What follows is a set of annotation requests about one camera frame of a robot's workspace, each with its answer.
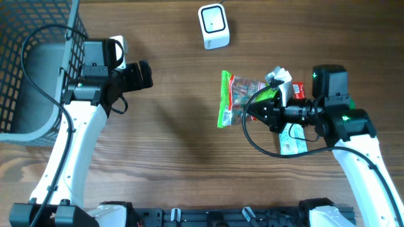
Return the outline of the green gummy candy bag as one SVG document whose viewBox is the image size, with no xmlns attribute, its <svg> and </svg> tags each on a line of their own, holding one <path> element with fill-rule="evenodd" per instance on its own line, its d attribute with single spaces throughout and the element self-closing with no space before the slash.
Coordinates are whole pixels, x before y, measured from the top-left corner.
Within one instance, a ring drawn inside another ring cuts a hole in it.
<svg viewBox="0 0 404 227">
<path fill-rule="evenodd" d="M 220 108 L 217 127 L 242 124 L 244 105 L 268 83 L 235 76 L 229 71 L 221 73 Z"/>
</svg>

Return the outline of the red stick sachet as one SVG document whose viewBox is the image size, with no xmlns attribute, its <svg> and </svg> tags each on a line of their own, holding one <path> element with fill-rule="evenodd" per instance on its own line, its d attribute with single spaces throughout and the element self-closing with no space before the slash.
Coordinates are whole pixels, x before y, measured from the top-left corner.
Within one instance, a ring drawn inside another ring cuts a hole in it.
<svg viewBox="0 0 404 227">
<path fill-rule="evenodd" d="M 301 82 L 292 83 L 292 87 L 294 90 L 294 98 L 304 99 L 306 97 L 303 83 Z"/>
</svg>

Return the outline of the teal white tissue pack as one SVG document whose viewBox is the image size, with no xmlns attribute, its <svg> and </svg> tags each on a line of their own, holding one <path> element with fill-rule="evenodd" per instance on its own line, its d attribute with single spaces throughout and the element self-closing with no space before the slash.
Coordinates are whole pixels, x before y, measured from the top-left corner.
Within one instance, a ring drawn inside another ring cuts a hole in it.
<svg viewBox="0 0 404 227">
<path fill-rule="evenodd" d="M 302 126 L 286 124 L 283 132 L 279 134 L 280 154 L 290 155 L 307 152 L 306 141 L 299 140 L 299 138 L 305 138 Z"/>
</svg>

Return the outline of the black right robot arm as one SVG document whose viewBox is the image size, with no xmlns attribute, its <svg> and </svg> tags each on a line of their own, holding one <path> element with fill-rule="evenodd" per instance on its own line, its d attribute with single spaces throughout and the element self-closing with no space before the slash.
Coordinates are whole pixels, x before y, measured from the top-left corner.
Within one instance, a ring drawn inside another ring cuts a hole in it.
<svg viewBox="0 0 404 227">
<path fill-rule="evenodd" d="M 251 115 L 271 132 L 287 124 L 312 125 L 326 147 L 303 153 L 331 151 L 342 167 L 366 226 L 403 226 L 403 203 L 384 164 L 376 128 L 367 112 L 352 108 L 348 73 L 342 65 L 323 64 L 312 70 L 312 99 L 295 99 L 286 89 L 291 81 L 281 68 L 266 77 L 268 85 L 247 101 L 242 123 Z"/>
</svg>

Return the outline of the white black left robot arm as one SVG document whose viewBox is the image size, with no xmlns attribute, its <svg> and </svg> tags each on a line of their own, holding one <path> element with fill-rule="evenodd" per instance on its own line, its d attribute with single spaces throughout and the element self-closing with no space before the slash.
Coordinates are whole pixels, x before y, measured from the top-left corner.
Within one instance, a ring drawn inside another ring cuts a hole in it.
<svg viewBox="0 0 404 227">
<path fill-rule="evenodd" d="M 102 202 L 85 211 L 87 171 L 113 104 L 124 93 L 153 85 L 147 61 L 127 63 L 119 35 L 85 41 L 85 61 L 62 94 L 61 126 L 40 182 L 27 203 L 13 204 L 11 226 L 138 226 L 130 202 Z"/>
</svg>

